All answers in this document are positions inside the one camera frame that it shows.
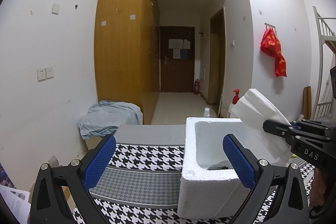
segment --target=doorway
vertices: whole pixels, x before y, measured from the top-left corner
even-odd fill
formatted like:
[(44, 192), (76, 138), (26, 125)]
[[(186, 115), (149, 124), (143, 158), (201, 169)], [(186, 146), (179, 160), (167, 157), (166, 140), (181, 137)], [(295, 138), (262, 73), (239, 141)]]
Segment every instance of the doorway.
[(193, 92), (195, 28), (160, 27), (161, 92)]
[(224, 8), (222, 8), (210, 19), (210, 80), (208, 100), (218, 116), (221, 112), (225, 74), (225, 35)]

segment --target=blue textured finger pad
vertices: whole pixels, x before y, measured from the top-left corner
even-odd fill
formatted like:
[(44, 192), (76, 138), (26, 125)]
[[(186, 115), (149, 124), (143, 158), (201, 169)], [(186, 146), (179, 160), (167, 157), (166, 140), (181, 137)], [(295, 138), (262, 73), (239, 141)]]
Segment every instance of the blue textured finger pad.
[(84, 171), (83, 186), (87, 191), (90, 188), (96, 187), (115, 151), (116, 139), (110, 136)]
[(254, 169), (228, 135), (223, 139), (223, 150), (243, 186), (253, 190), (256, 185)]

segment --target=black and white houndstooth pattern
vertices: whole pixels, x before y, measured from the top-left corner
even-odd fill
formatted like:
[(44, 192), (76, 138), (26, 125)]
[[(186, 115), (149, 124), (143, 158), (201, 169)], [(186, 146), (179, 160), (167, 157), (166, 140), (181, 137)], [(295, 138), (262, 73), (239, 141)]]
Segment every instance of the black and white houndstooth pattern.
[(138, 170), (182, 170), (184, 146), (117, 144), (110, 166)]
[[(116, 224), (215, 224), (228, 223), (231, 218), (219, 218), (211, 220), (191, 221), (179, 218), (177, 209), (150, 209), (127, 205), (120, 205), (98, 198), (94, 198), (96, 204), (110, 221)], [(78, 224), (84, 224), (84, 221), (75, 208), (73, 216)]]
[[(146, 146), (117, 144), (110, 166), (138, 170), (181, 170), (184, 155), (183, 146)], [(311, 164), (305, 164), (300, 168), (303, 179), (314, 170)], [(307, 184), (307, 195), (311, 188), (311, 182)], [(274, 198), (275, 191), (265, 200), (255, 224), (262, 223)], [(215, 224), (228, 223), (231, 218), (190, 221), (177, 216), (177, 209), (152, 209), (121, 205), (94, 198), (96, 204), (111, 223), (121, 224)], [(77, 208), (73, 216), (78, 224), (84, 221)]]

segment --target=white bottle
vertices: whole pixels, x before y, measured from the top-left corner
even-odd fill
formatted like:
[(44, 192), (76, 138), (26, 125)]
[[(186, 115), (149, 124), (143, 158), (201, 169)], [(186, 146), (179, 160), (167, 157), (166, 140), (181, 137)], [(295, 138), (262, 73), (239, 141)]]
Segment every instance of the white bottle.
[(210, 118), (210, 108), (209, 107), (205, 107), (204, 108), (204, 114), (203, 114), (204, 118)]
[(228, 110), (228, 112), (227, 112), (227, 117), (228, 118), (238, 118), (238, 116), (236, 115), (236, 114), (234, 114), (233, 112), (232, 112), (232, 108), (235, 106), (235, 104), (238, 102), (238, 100), (239, 100), (239, 90), (238, 89), (236, 89), (236, 90), (234, 90), (233, 91), (236, 95), (233, 97), (233, 99), (232, 99), (232, 103), (229, 105), (229, 110)]

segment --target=white floor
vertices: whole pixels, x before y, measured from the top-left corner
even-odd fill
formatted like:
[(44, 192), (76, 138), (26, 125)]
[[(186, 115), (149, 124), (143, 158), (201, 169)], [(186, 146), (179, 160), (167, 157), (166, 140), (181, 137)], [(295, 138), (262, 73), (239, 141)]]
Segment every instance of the white floor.
[(188, 117), (203, 117), (205, 107), (210, 108), (210, 117), (216, 117), (214, 110), (200, 95), (160, 93), (152, 124), (185, 124)]

